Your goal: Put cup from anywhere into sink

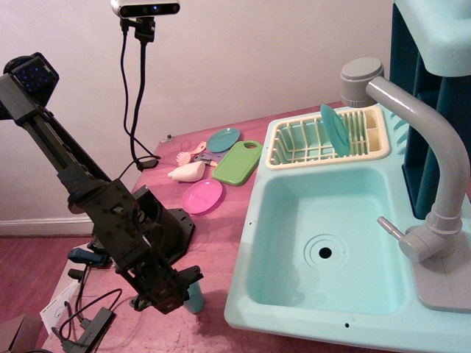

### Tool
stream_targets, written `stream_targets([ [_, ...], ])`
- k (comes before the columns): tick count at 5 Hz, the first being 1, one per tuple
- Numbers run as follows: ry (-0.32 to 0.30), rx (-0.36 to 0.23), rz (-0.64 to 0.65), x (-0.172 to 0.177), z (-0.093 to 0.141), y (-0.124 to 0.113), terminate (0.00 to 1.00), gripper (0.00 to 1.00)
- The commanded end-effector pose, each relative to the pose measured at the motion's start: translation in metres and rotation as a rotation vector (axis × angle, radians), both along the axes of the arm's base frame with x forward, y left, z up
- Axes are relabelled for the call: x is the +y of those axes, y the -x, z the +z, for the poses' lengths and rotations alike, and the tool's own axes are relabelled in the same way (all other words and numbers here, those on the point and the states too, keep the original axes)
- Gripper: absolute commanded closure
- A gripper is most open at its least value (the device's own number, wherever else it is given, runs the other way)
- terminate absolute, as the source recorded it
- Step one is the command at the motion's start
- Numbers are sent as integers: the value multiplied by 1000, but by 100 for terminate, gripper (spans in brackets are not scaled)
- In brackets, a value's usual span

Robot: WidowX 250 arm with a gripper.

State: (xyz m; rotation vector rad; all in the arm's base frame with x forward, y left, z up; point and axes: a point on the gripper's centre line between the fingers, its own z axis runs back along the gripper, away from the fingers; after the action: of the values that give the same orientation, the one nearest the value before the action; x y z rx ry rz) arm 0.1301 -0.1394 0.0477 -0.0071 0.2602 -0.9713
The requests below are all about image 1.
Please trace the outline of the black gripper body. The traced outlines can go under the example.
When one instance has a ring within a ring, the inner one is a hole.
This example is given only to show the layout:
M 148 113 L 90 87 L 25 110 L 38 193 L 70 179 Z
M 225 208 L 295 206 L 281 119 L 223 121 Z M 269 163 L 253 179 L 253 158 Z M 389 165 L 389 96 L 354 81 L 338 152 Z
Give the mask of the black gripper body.
M 135 311 L 154 307 L 168 314 L 183 306 L 186 291 L 179 287 L 177 272 L 165 260 L 148 254 L 121 275 L 137 293 L 130 299 Z

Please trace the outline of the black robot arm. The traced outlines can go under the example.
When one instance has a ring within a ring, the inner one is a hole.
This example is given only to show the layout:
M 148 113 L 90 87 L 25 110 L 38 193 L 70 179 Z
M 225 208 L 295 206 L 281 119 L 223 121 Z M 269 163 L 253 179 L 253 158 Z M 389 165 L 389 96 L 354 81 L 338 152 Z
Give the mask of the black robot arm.
M 182 209 L 167 210 L 147 186 L 132 193 L 95 164 L 46 109 L 58 80 L 39 52 L 9 61 L 1 76 L 1 119 L 29 133 L 68 191 L 69 210 L 92 220 L 93 236 L 138 294 L 132 300 L 137 311 L 200 311 L 201 270 L 172 268 L 188 250 L 193 221 Z

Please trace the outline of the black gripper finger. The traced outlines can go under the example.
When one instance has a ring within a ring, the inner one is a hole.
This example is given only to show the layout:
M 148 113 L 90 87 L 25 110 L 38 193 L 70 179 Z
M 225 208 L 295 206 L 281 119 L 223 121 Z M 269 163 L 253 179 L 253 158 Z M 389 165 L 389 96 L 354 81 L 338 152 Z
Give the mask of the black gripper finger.
M 177 284 L 181 290 L 188 290 L 192 284 L 204 277 L 200 267 L 197 265 L 178 271 L 177 275 Z

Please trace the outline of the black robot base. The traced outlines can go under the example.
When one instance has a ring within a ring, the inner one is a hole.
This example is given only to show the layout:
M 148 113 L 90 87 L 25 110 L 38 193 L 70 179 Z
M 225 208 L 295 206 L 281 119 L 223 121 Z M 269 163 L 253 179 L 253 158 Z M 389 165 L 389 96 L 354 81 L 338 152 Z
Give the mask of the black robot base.
M 133 196 L 137 201 L 137 221 L 144 237 L 159 249 L 169 264 L 176 263 L 188 251 L 195 225 L 181 208 L 167 209 L 148 189 L 139 188 Z

